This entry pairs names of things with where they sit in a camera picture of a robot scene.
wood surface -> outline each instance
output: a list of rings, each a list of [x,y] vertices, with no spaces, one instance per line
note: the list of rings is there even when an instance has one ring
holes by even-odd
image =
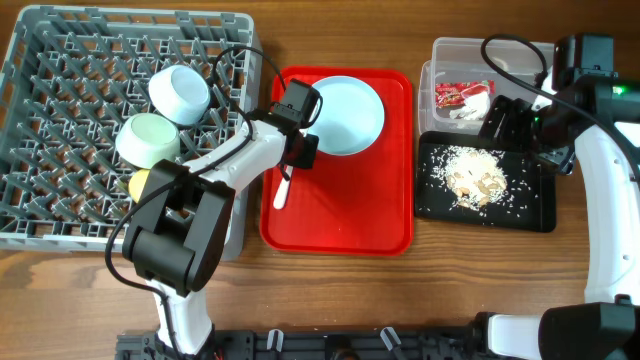
[[[414,98],[422,64],[441,36],[507,32],[555,42],[580,31],[605,32],[615,37],[620,74],[640,78],[636,1],[65,3],[246,12],[278,65],[393,68],[409,77]],[[24,5],[0,4],[0,49],[6,49]],[[272,77],[264,71],[263,104]],[[416,219],[415,238],[404,255],[354,258],[270,249],[258,231],[258,181],[245,250],[237,261],[220,266],[208,284],[209,313],[218,329],[373,330],[464,324],[478,311],[539,314],[580,303],[589,257],[582,175],[578,169],[557,183],[553,233]],[[118,256],[116,264],[134,276],[130,263]],[[112,279],[101,254],[0,251],[2,359],[112,359],[117,334],[157,324],[151,296]]]

green light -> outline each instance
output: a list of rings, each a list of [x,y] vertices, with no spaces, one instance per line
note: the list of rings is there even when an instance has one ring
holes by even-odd
[[[625,88],[624,86],[614,86],[611,90],[616,95],[622,95],[625,91],[627,91],[627,88]]]

red snack package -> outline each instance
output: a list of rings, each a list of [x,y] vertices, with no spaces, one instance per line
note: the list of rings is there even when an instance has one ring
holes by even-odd
[[[436,84],[436,107],[464,105],[464,99],[481,92],[495,94],[496,84],[493,80]]]

black tray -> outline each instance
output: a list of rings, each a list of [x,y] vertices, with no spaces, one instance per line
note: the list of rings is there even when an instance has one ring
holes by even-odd
[[[450,145],[485,150],[505,150],[490,141],[481,140],[473,135],[436,131],[422,134],[420,136],[418,166],[416,167],[414,202],[416,216],[538,232],[551,232],[555,229],[555,176],[545,173],[539,165],[522,152],[505,151],[504,157],[498,162],[498,166],[507,176],[507,190],[509,194],[514,195],[511,203],[513,204],[512,208],[497,204],[488,204],[481,211],[459,206],[452,208],[456,195],[446,185],[439,187],[439,182],[430,177],[431,169],[434,166],[431,154],[436,149]],[[522,180],[527,183],[526,188],[519,186]]]

food container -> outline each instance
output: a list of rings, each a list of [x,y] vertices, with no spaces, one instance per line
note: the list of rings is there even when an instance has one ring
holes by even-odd
[[[449,112],[459,106],[437,108],[434,89],[436,84],[492,80],[495,93],[510,98],[521,98],[533,103],[536,95],[503,78],[480,55],[482,39],[439,38],[433,43],[431,61],[422,67],[418,93],[418,129],[477,135],[482,121],[451,119]],[[533,43],[544,55],[547,64],[553,61],[553,44]],[[493,40],[487,46],[487,54],[505,71],[533,84],[535,75],[542,70],[540,60],[528,47],[509,40]]]

